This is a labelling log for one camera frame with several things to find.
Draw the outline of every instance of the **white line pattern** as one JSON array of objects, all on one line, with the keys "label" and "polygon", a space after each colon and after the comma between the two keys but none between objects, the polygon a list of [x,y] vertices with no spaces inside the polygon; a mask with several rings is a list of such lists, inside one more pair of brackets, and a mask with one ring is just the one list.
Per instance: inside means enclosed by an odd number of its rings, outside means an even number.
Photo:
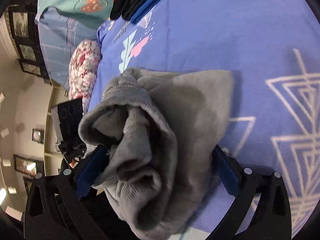
[{"label": "white line pattern", "polygon": [[240,141],[237,143],[234,150],[230,150],[226,147],[221,148],[227,156],[236,158],[239,155],[241,149],[243,148],[245,142],[247,141],[253,129],[254,123],[256,122],[256,118],[254,116],[233,117],[229,119],[229,122],[248,122],[247,128],[244,131],[244,134],[240,139]]},{"label": "white line pattern", "polygon": [[[292,236],[305,224],[320,198],[320,194],[315,193],[320,186],[320,73],[307,73],[300,52],[294,49],[294,53],[302,75],[266,80],[268,87],[284,104],[302,132],[270,138],[290,196]],[[292,169],[287,169],[284,160],[288,158],[294,161],[296,174]],[[298,178],[298,187],[294,187],[290,174]],[[258,201],[259,198],[255,198],[252,202],[254,210]]]}]

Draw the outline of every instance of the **pink heart print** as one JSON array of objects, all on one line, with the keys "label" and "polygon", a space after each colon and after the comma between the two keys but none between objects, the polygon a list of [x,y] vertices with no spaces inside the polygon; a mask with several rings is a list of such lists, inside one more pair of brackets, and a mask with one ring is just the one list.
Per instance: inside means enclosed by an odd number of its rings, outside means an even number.
[{"label": "pink heart print", "polygon": [[132,48],[130,55],[132,57],[137,57],[140,54],[143,46],[147,44],[148,40],[149,36],[145,37],[142,41],[140,41],[136,46]]}]

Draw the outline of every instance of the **blue bedsheet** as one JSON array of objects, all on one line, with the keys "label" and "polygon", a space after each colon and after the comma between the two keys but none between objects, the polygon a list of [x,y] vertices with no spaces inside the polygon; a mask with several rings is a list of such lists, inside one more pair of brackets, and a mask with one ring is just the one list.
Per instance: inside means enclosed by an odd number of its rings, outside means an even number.
[{"label": "blue bedsheet", "polygon": [[[162,0],[137,25],[105,22],[98,40],[103,59],[89,110],[128,67],[232,71],[233,110],[219,144],[244,165],[282,173],[292,235],[300,230],[320,198],[320,25],[304,0]],[[190,222],[194,239],[208,236],[232,201],[222,185],[215,187]]]},{"label": "blue bedsheet", "polygon": [[45,66],[51,78],[69,89],[69,63],[71,56],[85,39],[96,40],[96,31],[77,20],[58,14],[55,8],[41,16],[39,38]]}]

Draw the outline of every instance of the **pillow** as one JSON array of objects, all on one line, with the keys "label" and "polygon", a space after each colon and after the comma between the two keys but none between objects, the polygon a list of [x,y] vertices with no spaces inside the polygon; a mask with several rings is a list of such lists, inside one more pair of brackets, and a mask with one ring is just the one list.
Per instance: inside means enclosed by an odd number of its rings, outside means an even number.
[{"label": "pillow", "polygon": [[69,64],[69,99],[82,98],[84,114],[88,112],[101,59],[98,42],[89,40],[82,41],[71,57]]}]

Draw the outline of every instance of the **gray hoodie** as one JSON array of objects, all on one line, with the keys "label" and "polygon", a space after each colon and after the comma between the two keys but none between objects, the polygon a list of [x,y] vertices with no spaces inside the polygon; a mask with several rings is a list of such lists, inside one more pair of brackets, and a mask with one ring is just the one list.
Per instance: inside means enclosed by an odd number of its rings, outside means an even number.
[{"label": "gray hoodie", "polygon": [[211,152],[228,125],[232,74],[131,68],[113,78],[80,122],[88,144],[119,141],[95,183],[142,240],[183,227],[207,192]]}]

